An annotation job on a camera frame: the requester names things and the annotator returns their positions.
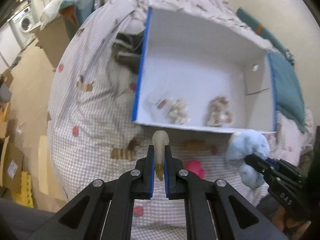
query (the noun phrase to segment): light blue plush toy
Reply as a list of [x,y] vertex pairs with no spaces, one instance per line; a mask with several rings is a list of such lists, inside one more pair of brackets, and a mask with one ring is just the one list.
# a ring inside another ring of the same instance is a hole
[[227,149],[227,163],[237,167],[240,173],[241,182],[249,188],[260,187],[263,183],[262,174],[254,168],[245,164],[244,158],[250,154],[256,154],[266,160],[269,155],[269,144],[267,139],[255,130],[247,130],[235,137]]

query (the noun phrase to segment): gingham fabric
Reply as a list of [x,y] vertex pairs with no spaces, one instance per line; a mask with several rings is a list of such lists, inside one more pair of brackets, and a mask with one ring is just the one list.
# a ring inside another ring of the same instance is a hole
[[[207,18],[231,28],[262,48],[272,48],[269,41],[242,23],[223,0],[110,0],[96,10],[81,26],[60,61],[48,108],[51,162],[69,200],[94,179],[117,179],[135,167],[135,161],[111,159],[113,148],[125,148],[135,137],[140,144],[139,159],[146,156],[148,145],[152,143],[156,128],[131,123],[137,77],[111,57],[111,46],[118,32],[143,31],[149,4]],[[83,92],[77,88],[79,80],[92,84],[92,91]],[[241,183],[237,169],[227,165],[224,154],[229,135],[166,131],[173,157],[184,163],[199,160],[205,171],[204,179],[225,179],[253,205],[267,194],[266,184],[251,190]],[[210,149],[183,151],[181,143],[191,138],[215,146],[217,155]],[[279,155],[276,137],[270,135],[267,139],[271,144],[271,155],[276,157]],[[186,239],[184,203],[165,198],[164,182],[155,178],[153,198],[136,200],[135,207],[138,212],[132,221],[131,239]]]

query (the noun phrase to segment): washing machine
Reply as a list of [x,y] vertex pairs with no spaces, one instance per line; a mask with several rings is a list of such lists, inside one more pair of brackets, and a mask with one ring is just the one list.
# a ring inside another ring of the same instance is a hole
[[35,39],[35,35],[29,33],[35,26],[29,6],[13,16],[10,19],[9,24],[22,49],[25,49]]

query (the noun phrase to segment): triangular cutout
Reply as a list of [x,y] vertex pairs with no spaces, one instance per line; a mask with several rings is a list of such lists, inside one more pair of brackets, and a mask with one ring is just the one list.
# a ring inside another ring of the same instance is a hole
[[246,229],[249,226],[252,226],[259,222],[259,219],[254,214],[252,214],[244,205],[242,205],[242,203],[237,200],[236,197],[229,196],[228,198],[241,229]]
[[89,203],[90,197],[86,196],[81,199],[71,210],[69,210],[59,222],[72,229],[77,229],[85,209]]

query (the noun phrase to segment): white box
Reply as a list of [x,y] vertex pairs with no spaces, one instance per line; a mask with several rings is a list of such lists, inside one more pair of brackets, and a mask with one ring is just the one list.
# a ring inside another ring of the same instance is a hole
[[[180,12],[149,9],[132,121],[183,130],[273,133],[276,111],[266,56],[266,50],[227,27]],[[230,101],[232,125],[206,126],[208,106],[216,96]],[[187,101],[189,123],[173,124],[157,112],[155,101],[168,97]]]

